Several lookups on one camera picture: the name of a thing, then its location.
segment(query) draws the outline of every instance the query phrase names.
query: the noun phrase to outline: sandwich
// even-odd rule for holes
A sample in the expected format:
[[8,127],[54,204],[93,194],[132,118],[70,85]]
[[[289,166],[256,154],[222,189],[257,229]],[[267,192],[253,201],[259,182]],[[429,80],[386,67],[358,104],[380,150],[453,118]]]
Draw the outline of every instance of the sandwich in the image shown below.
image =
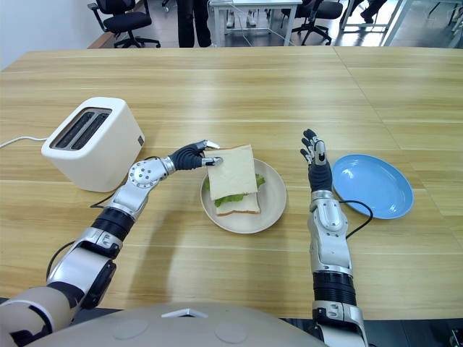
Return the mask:
[[265,178],[255,174],[254,155],[250,145],[207,150],[205,157],[222,157],[223,163],[208,166],[205,187],[211,193],[217,215],[260,213],[258,188]]

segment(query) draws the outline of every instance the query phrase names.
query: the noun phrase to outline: desk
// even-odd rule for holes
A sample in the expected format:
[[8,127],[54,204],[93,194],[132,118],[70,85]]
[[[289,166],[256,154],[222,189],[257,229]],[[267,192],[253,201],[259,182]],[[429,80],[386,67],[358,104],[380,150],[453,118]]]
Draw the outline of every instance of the desk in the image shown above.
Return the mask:
[[[374,220],[349,239],[365,318],[463,313],[463,51],[269,47],[99,49],[25,54],[1,73],[0,141],[46,137],[83,100],[125,99],[146,135],[140,158],[206,138],[250,143],[288,191],[268,230],[238,235],[203,212],[204,169],[151,193],[116,260],[102,307],[218,301],[277,317],[311,317],[310,192],[302,130],[332,163],[367,153],[392,163],[415,192],[412,211]],[[63,177],[27,140],[0,150],[0,293],[41,286],[51,255],[75,239],[106,194]],[[365,220],[344,207],[351,230]]]
[[[386,40],[384,41],[384,46],[390,46],[391,45],[391,42],[392,40],[394,39],[394,37],[396,36],[397,34],[397,30],[399,30],[400,26],[402,25],[402,22],[404,21],[405,19],[405,16],[407,15],[408,11],[410,10],[410,8],[412,7],[413,5],[413,2],[415,0],[404,0],[405,3],[404,3],[404,7],[402,8],[402,10],[400,11],[400,14],[399,16],[397,17],[397,20],[395,21],[394,25],[392,26],[392,29],[391,31],[389,32],[388,34],[388,37],[386,38]],[[424,1],[425,4],[426,3],[429,3],[429,5],[432,5],[432,4],[436,4],[438,2],[441,2],[441,3],[445,3],[445,4],[462,4],[463,5],[463,0],[443,0],[443,1],[437,1],[437,0],[426,0]]]
[[[220,47],[222,46],[221,36],[221,25],[220,25],[220,11],[234,10],[239,8],[247,11],[248,9],[266,8],[266,9],[291,9],[289,13],[288,26],[286,27],[286,36],[284,38],[283,46],[288,46],[291,40],[292,27],[294,24],[294,17],[296,16],[297,5],[301,4],[302,0],[211,0],[210,6],[214,8],[214,22],[216,31],[216,42],[215,44]],[[260,28],[246,28],[246,23],[243,23],[243,28],[240,30],[262,30]]]
[[346,16],[344,17],[342,23],[341,23],[341,30],[344,30],[346,27],[383,27],[384,31],[387,32],[394,21],[394,18],[397,14],[397,11],[399,11],[400,6],[402,5],[403,0],[398,0],[397,5],[394,7],[394,10],[392,11],[391,18],[389,19],[389,22],[387,24],[376,24],[376,23],[360,23],[360,24],[347,24],[347,21],[349,20],[349,15],[348,13],[351,12],[352,7],[354,6],[353,0],[349,0],[349,4],[347,5],[346,8]]

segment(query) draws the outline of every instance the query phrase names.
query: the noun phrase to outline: lettuce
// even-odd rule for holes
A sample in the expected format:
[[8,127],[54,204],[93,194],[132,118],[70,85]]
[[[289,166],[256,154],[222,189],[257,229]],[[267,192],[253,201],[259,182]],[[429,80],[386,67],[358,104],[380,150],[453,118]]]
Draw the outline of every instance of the lettuce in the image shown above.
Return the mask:
[[[264,176],[259,175],[258,173],[255,175],[255,181],[258,184],[258,188],[266,182]],[[207,190],[211,190],[211,183],[209,182],[209,177],[204,181],[204,186]],[[241,201],[247,194],[236,194],[236,195],[229,195],[228,197],[221,197],[214,201],[214,205],[219,207],[220,205],[224,204],[225,202],[231,201]]]

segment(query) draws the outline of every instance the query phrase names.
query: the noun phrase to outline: white wall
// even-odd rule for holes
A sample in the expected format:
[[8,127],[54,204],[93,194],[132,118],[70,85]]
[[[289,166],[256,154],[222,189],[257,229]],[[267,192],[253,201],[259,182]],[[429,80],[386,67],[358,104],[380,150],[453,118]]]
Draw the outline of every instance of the white wall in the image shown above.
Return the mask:
[[103,31],[94,0],[0,0],[1,68],[28,51],[87,48]]

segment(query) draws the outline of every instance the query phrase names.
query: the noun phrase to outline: white bread slice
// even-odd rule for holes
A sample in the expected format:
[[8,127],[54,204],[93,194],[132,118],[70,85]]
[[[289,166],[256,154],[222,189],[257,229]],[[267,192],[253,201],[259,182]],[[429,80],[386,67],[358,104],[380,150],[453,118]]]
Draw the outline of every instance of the white bread slice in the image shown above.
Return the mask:
[[224,159],[223,163],[217,166],[208,166],[212,200],[229,195],[258,192],[251,145],[223,150],[206,150],[204,156]]
[[216,207],[217,215],[229,215],[231,213],[260,213],[257,193],[245,195],[241,201],[225,202]]

